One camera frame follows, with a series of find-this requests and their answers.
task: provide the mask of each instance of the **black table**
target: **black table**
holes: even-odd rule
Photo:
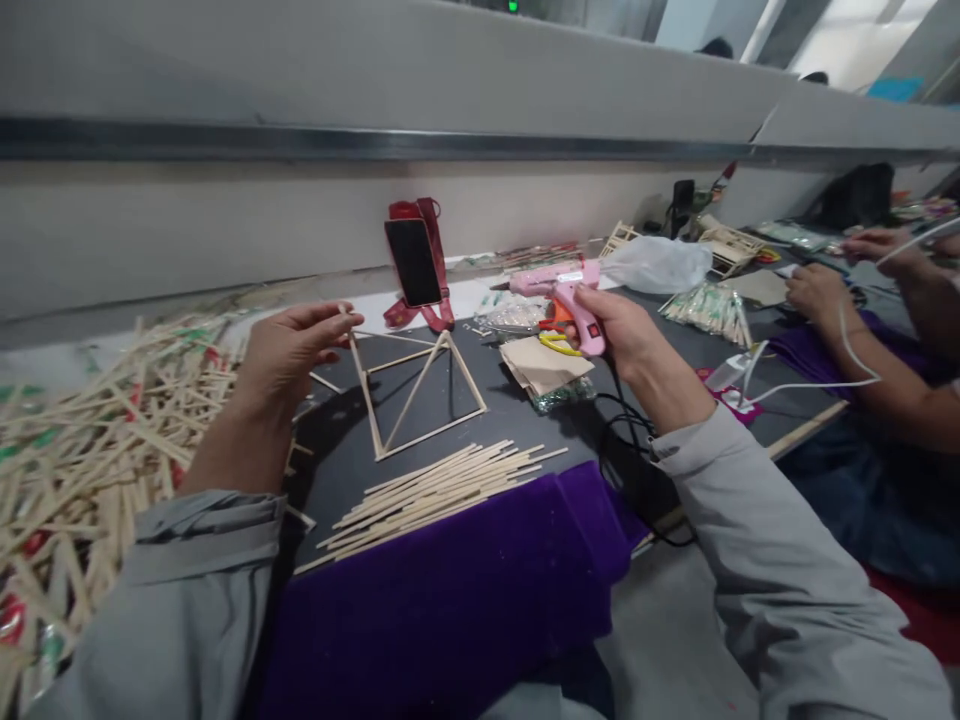
[[[615,292],[645,307],[667,339],[694,369],[716,367],[739,352],[734,345],[720,337],[661,318],[657,310],[666,300],[663,296],[646,296],[630,290]],[[781,316],[775,310],[751,311],[748,317],[755,340],[782,332],[777,324]],[[436,339],[427,328],[402,334],[426,341]],[[325,402],[304,417],[297,429],[297,441],[310,448],[314,455],[294,453],[291,464],[297,470],[297,475],[287,480],[286,487],[291,503],[317,522],[317,527],[297,551],[298,565],[322,553],[314,546],[332,533],[333,523],[362,500],[364,489],[429,465],[472,442],[490,445],[509,439],[514,440],[520,449],[539,444],[545,445],[543,452],[562,447],[569,449],[567,453],[547,460],[541,474],[560,472],[579,463],[596,460],[603,426],[621,412],[619,406],[605,400],[582,402],[557,408],[541,417],[503,365],[493,335],[481,338],[464,329],[463,321],[458,321],[452,336],[483,394],[489,412],[381,462],[374,460],[366,406],[349,351],[342,353],[339,364],[317,369],[320,375],[346,391],[336,395],[324,386],[315,384],[316,399]],[[380,337],[360,339],[359,348],[365,368],[427,349],[425,345]],[[411,360],[372,376],[371,392],[384,441],[424,361],[425,358]],[[606,362],[596,359],[594,363],[596,368],[589,377],[597,391],[614,393],[613,378]],[[804,379],[779,360],[762,360],[751,380],[750,395],[756,397],[776,385],[790,382],[804,382]],[[624,390],[628,402],[637,406],[629,389],[625,387]],[[765,412],[750,429],[761,445],[777,446],[777,454],[782,454],[812,434],[819,424],[810,421],[829,416],[834,412],[831,408],[837,407],[837,400],[818,389],[786,390],[771,396],[762,406]],[[476,404],[459,368],[450,353],[444,352],[427,373],[394,446],[474,409]],[[622,428],[621,432],[625,433],[626,428]],[[788,441],[777,445],[783,438]],[[639,472],[638,463],[623,448],[611,453],[610,461],[612,481],[618,485],[626,482],[633,489],[632,495],[635,496],[631,497],[631,502],[640,510],[642,517],[654,521],[671,513],[675,519],[678,517],[674,512],[678,500],[667,478],[659,476],[638,485],[635,479]]]

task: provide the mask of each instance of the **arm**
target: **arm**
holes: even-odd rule
[[[946,238],[942,245],[954,238]],[[844,251],[854,262],[877,262],[910,241],[903,230],[874,228],[844,242]],[[880,266],[880,272],[897,281],[910,320],[920,340],[931,351],[960,362],[960,292],[953,282],[923,254],[911,247]]]
[[[177,497],[137,518],[136,542],[38,718],[232,720],[260,635],[285,502],[291,419],[316,361],[359,315],[294,308],[257,323],[233,397]]]
[[[867,380],[870,375],[844,346],[840,312],[844,313],[850,347],[883,378],[856,389],[868,410],[908,442],[938,452],[960,452],[960,396],[949,386],[932,389],[877,340],[857,314],[838,273],[811,265],[794,273],[787,285],[787,299],[813,322],[844,378]]]
[[[727,646],[759,689],[761,714],[950,717],[943,674],[900,635],[903,614],[647,313],[607,293],[577,298],[603,320],[621,375],[662,435],[653,449],[716,576]]]
[[[898,279],[897,285],[923,344],[960,362],[960,292],[950,278],[926,260],[915,272]]]

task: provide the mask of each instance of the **white adapter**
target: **white adapter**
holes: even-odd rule
[[[710,377],[704,380],[703,384],[714,392],[722,392],[733,385],[737,380],[743,377],[743,374],[750,367],[750,360],[753,356],[748,353],[734,355],[727,358],[723,365],[718,367]]]

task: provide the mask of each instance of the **gray jacket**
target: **gray jacket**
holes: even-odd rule
[[[759,690],[763,717],[951,717],[936,659],[900,634],[903,613],[870,588],[728,410],[653,447],[716,575],[725,641]],[[232,720],[282,510],[275,497],[207,492],[145,513],[73,666],[29,717]],[[548,697],[553,717],[573,716]],[[518,708],[498,704],[491,717],[508,717],[498,712],[507,706]],[[522,714],[543,717],[545,709],[528,704]]]

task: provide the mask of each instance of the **cable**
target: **cable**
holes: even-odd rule
[[[857,357],[857,354],[853,351],[853,347],[850,345],[850,336],[847,334],[847,321],[843,313],[843,308],[840,308],[840,337],[843,340],[843,347],[847,351],[847,354],[850,355],[850,358],[870,377],[867,380],[857,380],[855,382],[844,382],[844,383],[786,383],[784,385],[777,385],[775,388],[767,390],[765,393],[755,397],[753,400],[746,402],[747,398],[747,387],[750,384],[750,378],[753,376],[753,368],[756,367],[757,362],[760,360],[761,354],[763,353],[764,348],[767,347],[768,340],[764,340],[757,347],[757,351],[753,355],[753,359],[750,361],[750,366],[747,368],[747,372],[744,375],[743,379],[743,393],[740,396],[740,403],[737,405],[737,409],[741,411],[749,411],[754,405],[756,405],[761,400],[765,400],[775,392],[780,390],[786,390],[788,388],[834,388],[834,387],[864,387],[866,385],[873,385],[883,380],[877,373],[864,365],[863,361]]]
[[[614,363],[613,361],[613,356],[609,352],[606,352],[604,353],[603,358],[604,360],[607,361],[607,365],[610,367],[610,374],[613,375],[613,384],[614,384],[614,387],[616,387],[617,394],[611,395],[610,393],[598,393],[597,399],[612,400],[613,402],[620,405],[620,408],[623,410],[623,412],[611,418],[610,420],[608,420],[603,426],[603,434],[600,437],[600,447],[597,451],[597,463],[600,465],[600,475],[611,486],[616,487],[604,472],[604,469],[608,464],[607,446],[609,444],[610,437],[612,435],[621,443],[623,443],[624,445],[632,449],[636,454],[637,460],[640,463],[639,473],[637,476],[636,483],[637,483],[637,486],[640,486],[648,478],[649,473],[651,473],[652,470],[655,470],[655,468],[653,468],[653,464],[650,462],[650,460],[644,457],[645,455],[647,456],[650,455],[650,450],[640,446],[640,439],[637,437],[636,428],[638,425],[642,426],[647,431],[647,434],[650,437],[655,436],[656,432],[654,430],[653,423],[651,423],[649,419],[641,415],[636,408],[631,407],[627,403],[626,399],[624,398],[623,386],[620,382],[620,374],[617,372],[617,366],[616,366],[616,363]],[[632,442],[628,442],[624,438],[620,437],[620,435],[615,431],[614,428],[617,425],[617,423],[622,423],[622,422],[627,423],[627,427],[630,428],[630,440]],[[659,530],[657,530],[654,524],[650,522],[647,518],[645,518],[643,515],[641,515],[636,507],[633,508],[633,512],[640,519],[640,522],[642,522],[644,525],[647,526],[647,528],[650,530],[650,533],[653,535],[654,539],[664,542],[670,547],[682,548],[697,542],[697,535],[694,532],[692,526],[690,527],[690,532],[691,532],[690,538],[687,540],[683,540],[681,542],[677,542],[675,540],[671,540],[666,535],[664,535]]]
[[[890,260],[891,258],[896,257],[907,248],[911,248],[917,243],[923,242],[927,238],[933,235],[936,235],[937,233],[941,233],[947,228],[952,227],[953,225],[956,225],[958,223],[960,223],[960,217],[953,218],[952,220],[948,220],[947,222],[941,225],[938,225],[935,228],[931,228],[926,232],[920,233],[919,235],[917,235],[917,237],[910,240],[910,242],[904,243],[900,247],[893,249],[892,251],[884,255],[882,258],[877,260],[876,267],[880,267],[887,260]],[[863,286],[858,285],[856,283],[851,283],[849,286],[849,289],[853,290],[854,288],[857,288],[857,287],[863,287]],[[857,382],[845,382],[845,383],[787,383],[785,385],[777,385],[777,387],[772,388],[771,390],[767,390],[767,392],[761,394],[759,397],[756,397],[753,400],[750,400],[749,402],[747,402],[747,388],[750,384],[750,378],[753,377],[753,368],[756,367],[757,362],[759,362],[760,357],[763,354],[764,348],[767,347],[768,341],[764,340],[757,347],[756,352],[753,354],[753,358],[750,360],[750,366],[747,368],[747,372],[744,375],[743,393],[740,396],[740,403],[737,405],[737,409],[741,411],[750,410],[750,408],[752,408],[758,402],[760,402],[761,400],[765,400],[766,398],[773,395],[775,392],[779,392],[780,390],[787,390],[790,388],[824,388],[826,389],[826,388],[840,388],[840,387],[864,387],[866,385],[873,385],[874,383],[878,383],[881,380],[883,380],[883,378],[880,377],[879,374],[877,374],[876,372],[868,368],[864,364],[864,362],[857,356],[857,354],[853,351],[853,346],[850,345],[850,336],[847,334],[847,320],[846,320],[846,315],[843,312],[842,305],[839,308],[839,313],[840,313],[840,337],[843,340],[843,347],[847,351],[847,354],[850,356],[850,359],[853,360],[861,370],[863,370],[865,373],[867,373],[870,376],[869,379],[859,380]]]

